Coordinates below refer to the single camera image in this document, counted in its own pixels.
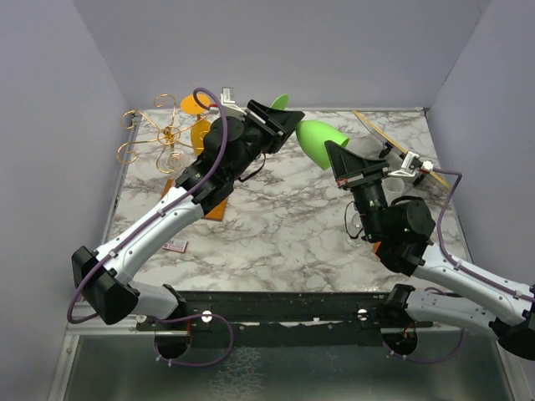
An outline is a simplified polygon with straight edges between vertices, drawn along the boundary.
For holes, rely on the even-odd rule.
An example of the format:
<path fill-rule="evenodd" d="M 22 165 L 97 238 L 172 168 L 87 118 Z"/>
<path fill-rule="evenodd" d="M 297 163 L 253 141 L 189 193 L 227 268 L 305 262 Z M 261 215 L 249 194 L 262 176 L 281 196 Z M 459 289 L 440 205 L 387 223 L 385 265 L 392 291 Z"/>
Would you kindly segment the green plastic wine glass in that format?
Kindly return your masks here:
<path fill-rule="evenodd" d="M 331 167 L 326 143 L 331 141 L 342 147 L 349 143 L 346 134 L 319 120 L 303 120 L 298 123 L 295 132 L 301 150 L 322 170 Z"/>

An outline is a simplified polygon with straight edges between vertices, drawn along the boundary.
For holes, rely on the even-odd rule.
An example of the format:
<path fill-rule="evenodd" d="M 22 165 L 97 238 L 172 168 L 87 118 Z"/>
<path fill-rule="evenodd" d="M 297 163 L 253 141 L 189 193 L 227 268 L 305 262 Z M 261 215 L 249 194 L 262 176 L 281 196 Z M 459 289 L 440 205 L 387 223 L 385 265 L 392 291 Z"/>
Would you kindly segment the yellow plastic wine glass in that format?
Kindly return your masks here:
<path fill-rule="evenodd" d="M 196 121 L 190 127 L 190 139 L 194 154 L 200 155 L 204 150 L 204 136 L 211 128 L 211 122 L 206 119 L 211 99 L 205 94 L 198 94 L 197 98 L 206 106 L 206 109 L 195 101 L 192 94 L 189 94 L 181 101 L 181 111 L 196 117 Z"/>

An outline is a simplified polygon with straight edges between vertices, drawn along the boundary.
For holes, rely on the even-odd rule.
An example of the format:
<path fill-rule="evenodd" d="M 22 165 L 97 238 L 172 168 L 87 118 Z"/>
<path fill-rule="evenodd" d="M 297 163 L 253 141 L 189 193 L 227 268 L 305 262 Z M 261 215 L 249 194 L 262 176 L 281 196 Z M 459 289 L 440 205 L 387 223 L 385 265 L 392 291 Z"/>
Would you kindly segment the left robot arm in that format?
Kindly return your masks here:
<path fill-rule="evenodd" d="M 107 325 L 130 314 L 155 319 L 172 330 L 184 321 L 178 293 L 133 281 L 140 268 L 172 237 L 202 219 L 234 190 L 236 181 L 259 156 L 277 153 L 302 111 L 272 109 L 251 100 L 240 117 L 225 111 L 211 123 L 203 151 L 176 179 L 174 187 L 135 224 L 91 251 L 81 246 L 71 256 L 77 297 L 83 297 Z"/>

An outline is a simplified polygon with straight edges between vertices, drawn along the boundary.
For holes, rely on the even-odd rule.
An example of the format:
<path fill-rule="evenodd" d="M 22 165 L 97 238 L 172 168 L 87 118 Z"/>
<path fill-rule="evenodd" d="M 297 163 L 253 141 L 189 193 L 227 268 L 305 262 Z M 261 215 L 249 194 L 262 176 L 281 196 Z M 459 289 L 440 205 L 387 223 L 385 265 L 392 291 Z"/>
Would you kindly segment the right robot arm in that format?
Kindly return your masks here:
<path fill-rule="evenodd" d="M 363 239 L 390 271 L 417 277 L 453 291 L 432 296 L 398 286 L 384 306 L 385 320 L 402 327 L 408 321 L 443 322 L 489 334 L 506 351 L 534 358 L 534 288 L 500 277 L 453 256 L 443 240 L 441 220 L 433 219 L 420 197 L 388 202 L 383 179 L 388 162 L 365 159 L 332 140 L 325 143 L 338 188 L 349 191 L 359 213 Z"/>

